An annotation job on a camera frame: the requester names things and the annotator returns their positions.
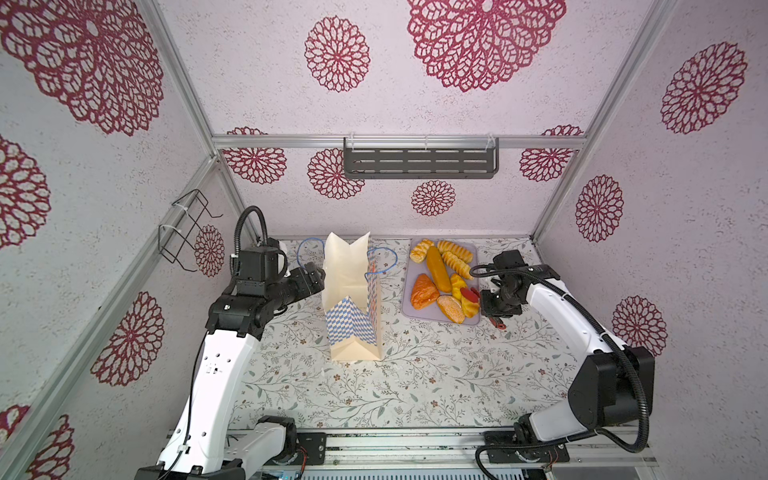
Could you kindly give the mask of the yellow bread roll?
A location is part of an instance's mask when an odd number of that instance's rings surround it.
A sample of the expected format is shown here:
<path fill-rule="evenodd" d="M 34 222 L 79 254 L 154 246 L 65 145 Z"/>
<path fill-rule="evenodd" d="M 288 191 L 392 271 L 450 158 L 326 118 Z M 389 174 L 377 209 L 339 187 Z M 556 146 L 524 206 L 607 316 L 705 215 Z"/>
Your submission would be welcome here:
<path fill-rule="evenodd" d="M 466 297 L 463 297 L 461 299 L 461 307 L 462 307 L 463 314 L 467 319 L 475 317 L 480 311 L 479 302 L 471 301 Z"/>

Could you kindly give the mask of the checkered paper bakery bag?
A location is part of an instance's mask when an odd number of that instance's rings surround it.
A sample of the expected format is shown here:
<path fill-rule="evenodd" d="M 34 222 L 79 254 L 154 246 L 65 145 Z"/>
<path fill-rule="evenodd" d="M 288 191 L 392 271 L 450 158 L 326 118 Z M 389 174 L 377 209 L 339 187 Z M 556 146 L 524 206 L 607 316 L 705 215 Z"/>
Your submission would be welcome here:
<path fill-rule="evenodd" d="M 325 272 L 321 293 L 330 359 L 339 362 L 381 361 L 384 358 L 381 320 L 381 278 L 398 263 L 388 247 L 370 244 L 368 233 L 349 242 L 331 233 L 326 239 L 310 237 L 296 250 L 301 267 L 302 249 L 309 242 L 323 247 Z"/>

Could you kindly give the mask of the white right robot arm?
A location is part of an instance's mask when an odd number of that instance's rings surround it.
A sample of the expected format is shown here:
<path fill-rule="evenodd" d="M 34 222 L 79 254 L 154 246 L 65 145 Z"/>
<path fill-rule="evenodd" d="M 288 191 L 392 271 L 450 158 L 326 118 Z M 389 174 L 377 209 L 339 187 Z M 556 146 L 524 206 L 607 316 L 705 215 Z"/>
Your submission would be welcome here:
<path fill-rule="evenodd" d="M 490 320 L 519 315 L 525 305 L 554 327 L 579 362 L 565 399 L 521 416 L 511 428 L 487 432 L 474 460 L 492 478 L 485 460 L 493 455 L 525 462 L 552 462 L 566 444 L 603 436 L 630 454 L 646 449 L 653 409 L 655 357 L 632 347 L 604 327 L 546 264 L 529 265 L 519 251 L 497 254 L 470 268 L 496 290 L 480 293 L 480 310 Z"/>

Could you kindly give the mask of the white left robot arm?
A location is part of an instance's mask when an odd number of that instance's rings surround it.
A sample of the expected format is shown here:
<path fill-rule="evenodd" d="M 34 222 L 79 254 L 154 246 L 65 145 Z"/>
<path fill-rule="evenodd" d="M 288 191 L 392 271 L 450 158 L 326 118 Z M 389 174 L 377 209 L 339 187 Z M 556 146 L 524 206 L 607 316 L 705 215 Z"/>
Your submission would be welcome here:
<path fill-rule="evenodd" d="M 266 326 L 322 292 L 325 273 L 314 263 L 290 269 L 255 205 L 236 222 L 230 264 L 230 283 L 208 311 L 183 413 L 157 463 L 140 468 L 139 479 L 249 479 L 265 464 L 286 464 L 301 452 L 290 417 L 260 418 L 234 447 L 227 445 L 228 421 Z"/>

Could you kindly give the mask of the yellow corn bread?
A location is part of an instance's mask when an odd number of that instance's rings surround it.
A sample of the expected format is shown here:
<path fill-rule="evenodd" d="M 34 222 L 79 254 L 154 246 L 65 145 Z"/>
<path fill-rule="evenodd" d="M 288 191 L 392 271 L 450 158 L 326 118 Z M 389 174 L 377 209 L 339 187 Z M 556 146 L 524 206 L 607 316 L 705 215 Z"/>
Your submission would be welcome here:
<path fill-rule="evenodd" d="M 462 290 L 467 289 L 468 285 L 463 277 L 461 277 L 459 274 L 453 274 L 450 277 L 451 282 L 451 288 L 452 288 L 452 296 L 458 300 L 461 301 L 463 298 Z"/>

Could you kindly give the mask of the twisted bread lower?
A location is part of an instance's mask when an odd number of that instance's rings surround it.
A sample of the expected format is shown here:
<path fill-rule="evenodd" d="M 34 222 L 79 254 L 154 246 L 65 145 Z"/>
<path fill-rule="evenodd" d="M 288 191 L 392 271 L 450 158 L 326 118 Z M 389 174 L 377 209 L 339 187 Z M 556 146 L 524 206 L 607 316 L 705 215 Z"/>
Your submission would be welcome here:
<path fill-rule="evenodd" d="M 455 253 L 450 251 L 445 251 L 442 253 L 442 259 L 444 264 L 447 267 L 450 267 L 456 274 L 460 275 L 462 278 L 467 280 L 473 280 L 474 277 L 471 275 L 470 265 L 459 258 Z"/>

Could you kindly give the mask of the striped bread roll left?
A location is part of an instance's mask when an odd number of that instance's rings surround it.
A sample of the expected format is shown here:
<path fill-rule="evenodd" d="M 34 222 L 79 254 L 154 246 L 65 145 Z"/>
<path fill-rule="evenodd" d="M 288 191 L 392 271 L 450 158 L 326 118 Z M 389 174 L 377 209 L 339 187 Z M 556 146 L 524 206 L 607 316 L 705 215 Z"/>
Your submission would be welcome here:
<path fill-rule="evenodd" d="M 434 243 L 432 240 L 422 239 L 412 247 L 409 254 L 410 259 L 416 264 L 421 264 L 426 259 L 429 249 L 433 246 Z"/>

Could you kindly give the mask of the orange croissant pastry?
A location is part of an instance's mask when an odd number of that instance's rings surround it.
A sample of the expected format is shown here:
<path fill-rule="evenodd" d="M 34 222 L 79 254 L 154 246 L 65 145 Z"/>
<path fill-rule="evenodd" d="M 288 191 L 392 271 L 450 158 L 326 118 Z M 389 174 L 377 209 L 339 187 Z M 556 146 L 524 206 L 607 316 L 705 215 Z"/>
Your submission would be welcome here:
<path fill-rule="evenodd" d="M 440 291 L 430 277 L 427 274 L 420 274 L 413 283 L 410 304 L 415 310 L 421 310 L 434 304 L 440 296 Z"/>

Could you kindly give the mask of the grey wall shelf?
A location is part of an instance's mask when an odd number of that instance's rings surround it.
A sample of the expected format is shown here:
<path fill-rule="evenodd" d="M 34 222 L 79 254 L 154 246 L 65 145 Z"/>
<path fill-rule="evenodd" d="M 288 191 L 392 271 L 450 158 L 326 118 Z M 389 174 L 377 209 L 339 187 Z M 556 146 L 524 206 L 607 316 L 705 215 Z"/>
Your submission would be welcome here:
<path fill-rule="evenodd" d="M 356 180 L 487 180 L 499 171 L 499 149 L 360 146 L 344 138 L 342 167 Z"/>

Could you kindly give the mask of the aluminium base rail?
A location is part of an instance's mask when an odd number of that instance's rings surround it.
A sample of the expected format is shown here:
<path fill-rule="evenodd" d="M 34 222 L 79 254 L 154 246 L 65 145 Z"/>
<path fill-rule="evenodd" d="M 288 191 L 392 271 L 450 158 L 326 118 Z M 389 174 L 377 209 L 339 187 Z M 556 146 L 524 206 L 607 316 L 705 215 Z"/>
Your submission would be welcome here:
<path fill-rule="evenodd" d="M 537 452 L 503 451 L 500 427 L 301 429 L 298 449 L 255 478 L 304 479 L 662 479 L 655 454 L 630 454 L 603 436 Z"/>

